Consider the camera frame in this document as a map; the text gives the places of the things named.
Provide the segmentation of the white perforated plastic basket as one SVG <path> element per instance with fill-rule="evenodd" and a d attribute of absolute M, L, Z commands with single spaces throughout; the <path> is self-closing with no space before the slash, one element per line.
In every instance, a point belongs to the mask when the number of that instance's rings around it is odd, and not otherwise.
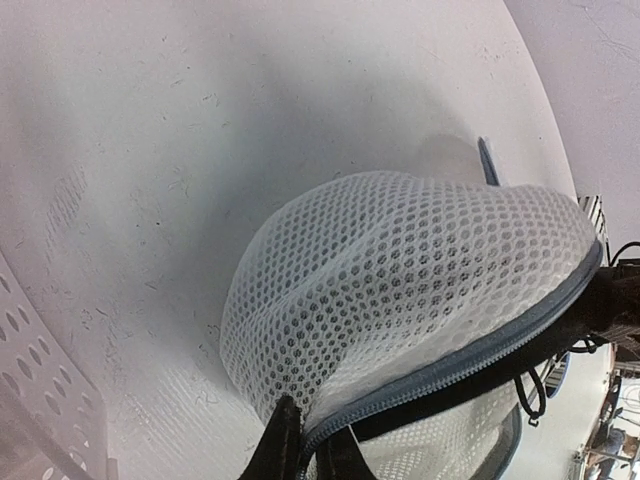
<path fill-rule="evenodd" d="M 116 479 L 95 385 L 1 260 L 1 477 Z"/>

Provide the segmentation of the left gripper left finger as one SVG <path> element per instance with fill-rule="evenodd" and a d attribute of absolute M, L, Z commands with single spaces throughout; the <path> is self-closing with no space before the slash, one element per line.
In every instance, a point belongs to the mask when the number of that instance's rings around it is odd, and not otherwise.
<path fill-rule="evenodd" d="M 284 395 L 240 480 L 292 480 L 296 478 L 301 445 L 301 412 L 294 399 Z"/>

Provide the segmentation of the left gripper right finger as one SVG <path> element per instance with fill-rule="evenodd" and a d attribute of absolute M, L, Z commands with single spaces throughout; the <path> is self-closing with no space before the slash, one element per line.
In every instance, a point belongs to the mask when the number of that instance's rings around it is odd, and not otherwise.
<path fill-rule="evenodd" d="M 333 434 L 316 452 L 319 480 L 375 480 L 350 427 Z"/>

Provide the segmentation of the white mesh laundry bag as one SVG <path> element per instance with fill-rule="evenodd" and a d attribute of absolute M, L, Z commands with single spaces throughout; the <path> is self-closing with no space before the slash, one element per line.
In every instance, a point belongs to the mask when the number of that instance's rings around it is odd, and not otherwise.
<path fill-rule="evenodd" d="M 301 412 L 295 479 L 336 432 L 453 385 L 550 327 L 604 248 L 578 203 L 539 186 L 357 173 L 276 211 L 228 291 L 220 356 L 266 425 Z M 509 384 L 358 446 L 375 479 L 498 479 L 529 416 Z"/>

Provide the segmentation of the black bra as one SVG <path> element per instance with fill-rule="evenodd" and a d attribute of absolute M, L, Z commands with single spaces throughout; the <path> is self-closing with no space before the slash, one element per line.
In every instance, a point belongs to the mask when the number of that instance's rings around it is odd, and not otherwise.
<path fill-rule="evenodd" d="M 353 425 L 355 437 L 367 441 L 442 413 L 491 390 L 509 384 L 516 388 L 517 399 L 535 426 L 546 412 L 545 388 L 534 368 L 553 357 L 566 353 L 592 353 L 607 341 L 589 333 L 588 320 L 591 302 L 585 291 L 548 328 L 533 339 L 479 372 L 457 380 L 451 386 L 411 400 L 386 412 L 375 414 Z"/>

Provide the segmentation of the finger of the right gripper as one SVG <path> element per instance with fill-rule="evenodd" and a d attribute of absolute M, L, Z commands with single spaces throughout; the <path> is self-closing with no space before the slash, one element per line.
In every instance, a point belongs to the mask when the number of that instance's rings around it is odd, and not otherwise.
<path fill-rule="evenodd" d="M 626 350 L 639 349 L 639 268 L 601 267 L 588 289 L 589 333 Z"/>

